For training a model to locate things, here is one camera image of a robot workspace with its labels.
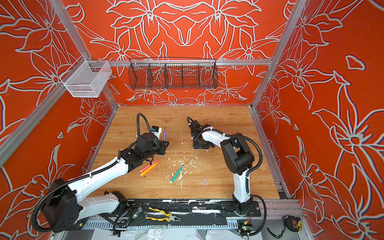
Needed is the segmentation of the purple marker pen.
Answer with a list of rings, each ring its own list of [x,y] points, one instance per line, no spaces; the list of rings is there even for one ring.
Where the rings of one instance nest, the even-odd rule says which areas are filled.
[[[166,141],[166,139],[167,139],[167,129],[164,128],[163,141]]]

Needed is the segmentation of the green marker pen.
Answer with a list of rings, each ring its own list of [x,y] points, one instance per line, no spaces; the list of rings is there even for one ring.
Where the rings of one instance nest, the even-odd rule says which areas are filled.
[[[182,165],[179,167],[179,169],[176,171],[175,175],[172,177],[172,179],[171,179],[171,181],[170,181],[171,184],[172,184],[172,183],[176,180],[176,178],[179,176],[179,174],[181,173],[183,167],[184,167],[184,164],[182,164]]]

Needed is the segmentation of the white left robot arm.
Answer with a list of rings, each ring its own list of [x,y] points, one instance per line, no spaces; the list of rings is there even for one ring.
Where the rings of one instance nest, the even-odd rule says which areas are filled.
[[[37,202],[31,217],[34,230],[60,233],[85,218],[113,213],[122,208],[125,197],[118,191],[91,198],[89,195],[143,165],[154,164],[156,155],[165,155],[168,141],[161,140],[162,128],[148,126],[146,133],[137,132],[137,139],[117,157],[82,176],[65,181],[55,180],[48,192]]]

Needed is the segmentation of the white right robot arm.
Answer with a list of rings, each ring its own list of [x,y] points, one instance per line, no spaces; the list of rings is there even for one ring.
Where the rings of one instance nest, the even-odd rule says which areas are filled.
[[[190,117],[187,117],[187,122],[191,131],[193,148],[207,150],[210,147],[220,147],[226,166],[233,173],[235,187],[233,200],[220,203],[222,213],[249,217],[244,223],[239,224],[237,233],[240,236],[249,238],[259,234],[267,220],[267,208],[262,197],[251,193],[250,174],[263,163],[263,154],[260,147],[255,141],[240,133],[226,134],[211,125],[200,125],[198,121]],[[262,223],[256,230],[253,229],[251,224],[251,209],[254,198],[261,201],[264,209]]]

